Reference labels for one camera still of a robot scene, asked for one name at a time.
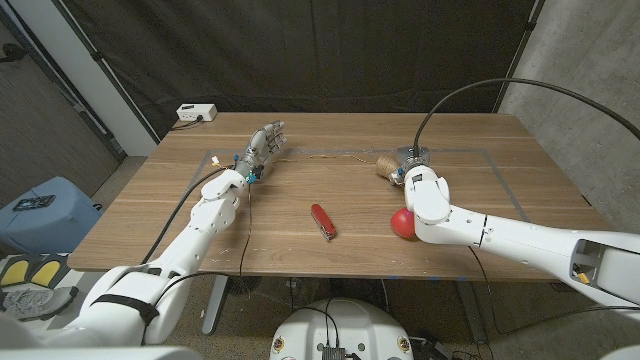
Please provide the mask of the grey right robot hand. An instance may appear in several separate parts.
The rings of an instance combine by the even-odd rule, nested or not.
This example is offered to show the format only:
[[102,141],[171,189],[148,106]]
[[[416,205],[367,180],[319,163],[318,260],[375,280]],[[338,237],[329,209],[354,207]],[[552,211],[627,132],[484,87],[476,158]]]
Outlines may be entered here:
[[394,157],[398,165],[390,174],[390,179],[396,185],[403,184],[406,174],[414,167],[428,166],[430,163],[429,150],[420,146],[412,145],[397,148]]

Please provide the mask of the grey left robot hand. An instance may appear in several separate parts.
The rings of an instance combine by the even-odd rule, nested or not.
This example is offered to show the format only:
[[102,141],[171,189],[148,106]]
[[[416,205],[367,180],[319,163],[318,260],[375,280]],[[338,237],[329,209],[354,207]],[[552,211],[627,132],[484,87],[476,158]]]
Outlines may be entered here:
[[286,143],[284,126],[283,121],[277,120],[258,129],[250,138],[245,152],[235,161],[235,171],[244,177],[253,174],[261,178],[266,165]]

